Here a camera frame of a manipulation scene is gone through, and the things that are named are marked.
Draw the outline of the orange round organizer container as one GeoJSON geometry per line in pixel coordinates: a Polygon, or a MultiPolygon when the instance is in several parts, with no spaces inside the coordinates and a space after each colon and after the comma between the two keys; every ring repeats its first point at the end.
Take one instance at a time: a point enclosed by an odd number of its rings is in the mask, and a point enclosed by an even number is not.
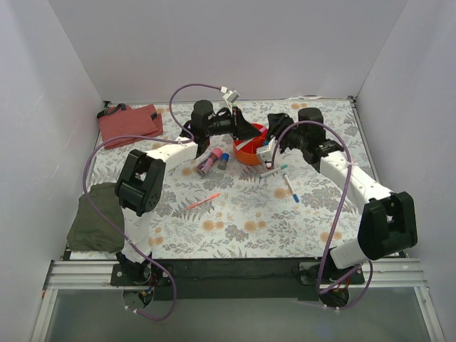
{"type": "Polygon", "coordinates": [[[232,143],[235,159],[238,162],[249,166],[261,164],[260,159],[257,157],[257,149],[263,146],[268,132],[268,128],[264,125],[254,123],[253,126],[260,131],[261,135],[259,137],[255,137],[251,142],[240,149],[237,148],[244,142],[243,140],[234,140],[232,143]]]}

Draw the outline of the teal capped white marker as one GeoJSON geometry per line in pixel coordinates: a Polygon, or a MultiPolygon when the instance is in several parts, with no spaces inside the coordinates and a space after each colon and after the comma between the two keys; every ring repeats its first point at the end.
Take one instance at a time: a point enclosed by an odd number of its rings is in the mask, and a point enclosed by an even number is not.
{"type": "Polygon", "coordinates": [[[267,172],[260,174],[259,179],[265,179],[267,177],[270,177],[271,175],[274,175],[278,172],[281,172],[282,170],[285,170],[287,167],[288,167],[288,165],[281,165],[280,167],[276,167],[274,169],[268,170],[267,172]]]}

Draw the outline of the blue capped white marker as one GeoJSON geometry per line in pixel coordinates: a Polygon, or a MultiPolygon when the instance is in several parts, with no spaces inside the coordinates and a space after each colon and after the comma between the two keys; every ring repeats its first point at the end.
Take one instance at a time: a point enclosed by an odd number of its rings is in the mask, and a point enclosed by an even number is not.
{"type": "Polygon", "coordinates": [[[295,189],[293,188],[288,175],[286,173],[284,173],[282,175],[282,177],[284,178],[284,182],[285,182],[286,186],[288,187],[288,189],[289,189],[289,191],[290,191],[295,203],[299,203],[300,202],[299,196],[297,195],[295,189]]]}

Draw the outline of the pink capped white marker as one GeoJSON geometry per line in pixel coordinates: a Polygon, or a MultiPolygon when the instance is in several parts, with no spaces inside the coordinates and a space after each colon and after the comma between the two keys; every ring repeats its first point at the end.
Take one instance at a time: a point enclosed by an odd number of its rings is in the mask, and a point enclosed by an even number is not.
{"type": "MultiPolygon", "coordinates": [[[[262,134],[263,132],[267,131],[267,128],[266,127],[262,127],[259,129],[259,132],[260,134],[262,134]]],[[[251,143],[253,140],[255,140],[255,138],[251,138],[251,139],[248,139],[248,140],[244,140],[243,142],[239,143],[238,145],[235,146],[236,150],[241,150],[243,147],[247,146],[249,143],[251,143]]]]}

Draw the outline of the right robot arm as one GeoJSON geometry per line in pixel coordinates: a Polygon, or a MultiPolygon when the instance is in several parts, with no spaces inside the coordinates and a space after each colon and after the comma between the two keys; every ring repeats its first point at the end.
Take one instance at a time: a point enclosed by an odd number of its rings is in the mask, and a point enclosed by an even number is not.
{"type": "Polygon", "coordinates": [[[318,108],[304,108],[294,121],[286,113],[269,114],[267,140],[272,152],[299,150],[303,159],[318,173],[342,190],[342,200],[349,200],[361,213],[356,238],[331,248],[329,261],[322,266],[323,277],[338,283],[348,275],[348,268],[368,260],[377,260],[418,243],[415,205],[407,192],[394,192],[376,182],[353,163],[348,147],[334,130],[323,122],[318,108]]]}

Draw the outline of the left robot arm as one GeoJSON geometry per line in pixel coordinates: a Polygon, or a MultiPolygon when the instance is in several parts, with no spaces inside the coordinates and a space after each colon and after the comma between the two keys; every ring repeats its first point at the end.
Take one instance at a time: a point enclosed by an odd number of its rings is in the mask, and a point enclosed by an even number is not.
{"type": "Polygon", "coordinates": [[[127,236],[122,255],[132,262],[127,276],[134,284],[146,284],[152,275],[150,265],[144,262],[150,256],[150,213],[160,201],[166,173],[202,155],[209,147],[209,139],[215,135],[249,140],[259,137],[261,132],[234,104],[227,101],[215,112],[210,101],[199,100],[175,140],[155,150],[132,150],[128,154],[115,194],[122,207],[127,236]]]}

